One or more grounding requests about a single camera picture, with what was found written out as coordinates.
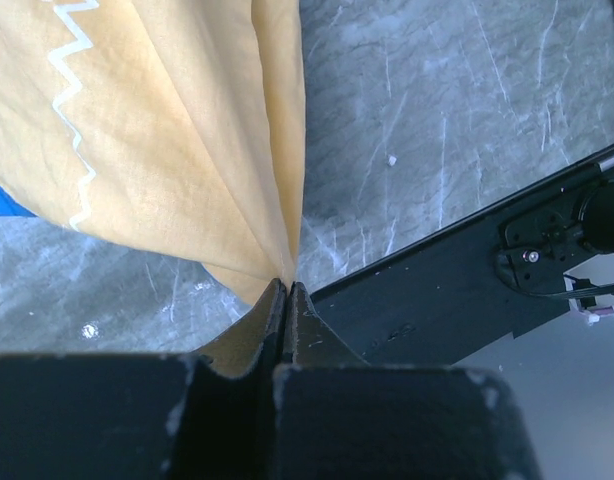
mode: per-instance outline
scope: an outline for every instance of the black metal bar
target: black metal bar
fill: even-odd
[[[614,178],[614,145],[427,239],[314,293],[322,319],[370,363],[452,364],[512,332],[568,310],[530,298],[495,275],[504,227],[532,209]],[[564,289],[558,275],[544,291]]]

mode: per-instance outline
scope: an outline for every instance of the yellow garment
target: yellow garment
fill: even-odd
[[[250,303],[294,279],[304,116],[298,0],[0,1],[0,185]]]

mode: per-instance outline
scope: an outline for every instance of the marbled surface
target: marbled surface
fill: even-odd
[[[301,0],[310,290],[614,142],[612,0]],[[0,219],[0,351],[190,350],[246,310],[191,262]]]

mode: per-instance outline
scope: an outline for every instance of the blue cloth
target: blue cloth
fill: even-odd
[[[18,205],[0,188],[0,217],[33,217],[34,214]]]

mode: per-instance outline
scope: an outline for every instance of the screw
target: screw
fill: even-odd
[[[527,250],[525,253],[523,253],[523,260],[529,263],[536,263],[538,260],[540,260],[540,253],[538,253],[536,250]]]

